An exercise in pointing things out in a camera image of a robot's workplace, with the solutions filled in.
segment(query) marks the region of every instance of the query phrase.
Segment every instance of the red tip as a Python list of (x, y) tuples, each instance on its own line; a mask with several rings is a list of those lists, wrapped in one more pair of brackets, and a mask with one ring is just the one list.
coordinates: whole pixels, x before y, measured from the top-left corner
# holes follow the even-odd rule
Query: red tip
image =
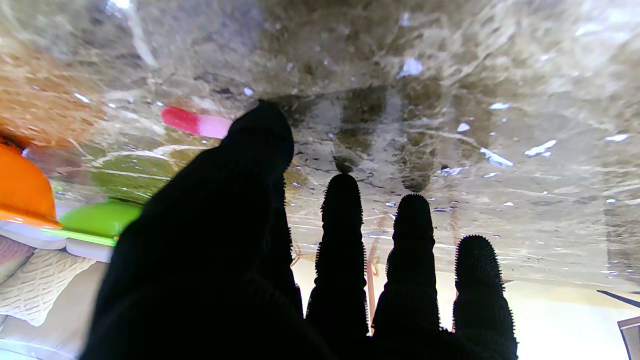
[(162, 110), (162, 120), (165, 124), (189, 134), (200, 135), (198, 130), (198, 115), (180, 108), (167, 106)]

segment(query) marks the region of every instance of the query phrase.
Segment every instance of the knit pillow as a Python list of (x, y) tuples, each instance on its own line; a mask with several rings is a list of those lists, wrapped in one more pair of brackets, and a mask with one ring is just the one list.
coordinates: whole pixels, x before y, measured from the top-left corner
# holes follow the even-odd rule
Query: knit pillow
[(0, 314), (42, 325), (58, 295), (94, 262), (63, 251), (35, 250), (29, 261), (0, 286)]

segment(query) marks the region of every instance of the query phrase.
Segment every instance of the gloved hand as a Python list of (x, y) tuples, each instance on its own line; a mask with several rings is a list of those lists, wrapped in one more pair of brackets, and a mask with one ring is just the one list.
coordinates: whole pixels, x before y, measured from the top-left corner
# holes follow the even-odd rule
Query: gloved hand
[(362, 207), (357, 182), (337, 175), (323, 203), (323, 240), (307, 323), (341, 358), (516, 359), (513, 317), (500, 268), (482, 236), (460, 241), (456, 256), (455, 332), (440, 327), (433, 224), (421, 195), (405, 196), (394, 223), (387, 283), (367, 338)]

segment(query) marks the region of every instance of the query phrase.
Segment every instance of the smudge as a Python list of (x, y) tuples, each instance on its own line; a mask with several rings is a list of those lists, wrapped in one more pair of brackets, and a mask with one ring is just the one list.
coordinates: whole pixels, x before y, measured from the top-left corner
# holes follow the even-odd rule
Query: smudge
[(127, 9), (131, 6), (131, 0), (110, 0), (115, 6)]
[(456, 168), (448, 168), (448, 167), (447, 167), (447, 168), (444, 168), (444, 169), (442, 169), (442, 170), (438, 170), (438, 171), (436, 171), (436, 174), (444, 174), (444, 176), (449, 176), (449, 175), (458, 175), (458, 173), (459, 173), (461, 170), (464, 170), (464, 169), (466, 169), (466, 168), (469, 168), (469, 167), (456, 167)]
[(402, 70), (400, 70), (400, 73), (396, 78), (399, 79), (405, 76), (416, 76), (417, 74), (420, 74), (422, 72), (422, 68), (422, 63), (416, 58), (404, 59)]
[(540, 155), (543, 152), (547, 151), (547, 149), (553, 147), (556, 143), (557, 143), (557, 140), (547, 141), (547, 142), (545, 142), (544, 144), (542, 144), (540, 146), (532, 147), (531, 149), (525, 151), (524, 154), (528, 158), (532, 158), (534, 156)]
[(471, 127), (469, 126), (469, 124), (467, 124), (466, 122), (463, 122), (462, 124), (460, 124), (460, 125), (458, 126), (458, 130), (457, 130), (457, 132), (462, 133), (463, 131), (467, 131), (467, 130), (469, 130), (469, 129), (471, 129)]
[(614, 136), (608, 136), (606, 138), (604, 138), (604, 141), (606, 142), (620, 142), (626, 138), (628, 138), (629, 135), (627, 134), (618, 134), (618, 135), (614, 135)]
[(400, 16), (400, 26), (409, 26), (410, 22), (409, 22), (409, 13), (403, 13)]
[(504, 109), (508, 109), (510, 107), (509, 104), (506, 104), (504, 102), (496, 102), (495, 104), (489, 106), (489, 109), (491, 110), (504, 110)]
[(492, 152), (489, 149), (485, 149), (484, 147), (482, 149), (480, 149), (480, 152), (482, 152), (487, 160), (489, 160), (489, 163), (491, 165), (495, 165), (497, 167), (512, 167), (513, 163), (510, 162), (509, 160), (503, 158), (502, 156), (495, 154), (494, 152)]
[(77, 94), (77, 93), (75, 93), (75, 92), (74, 92), (74, 95), (75, 95), (78, 99), (82, 100), (83, 102), (86, 102), (87, 104), (91, 103), (91, 101), (89, 101), (89, 99), (85, 98), (84, 96), (82, 96), (82, 95), (80, 95), (80, 94)]

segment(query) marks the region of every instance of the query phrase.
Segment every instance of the orange rim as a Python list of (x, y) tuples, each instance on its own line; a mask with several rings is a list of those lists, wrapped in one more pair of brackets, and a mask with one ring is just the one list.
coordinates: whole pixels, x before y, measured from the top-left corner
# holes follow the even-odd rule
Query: orange rim
[(41, 217), (14, 209), (0, 208), (0, 218), (19, 224), (44, 227), (46, 229), (62, 229), (62, 225), (57, 222), (56, 219)]

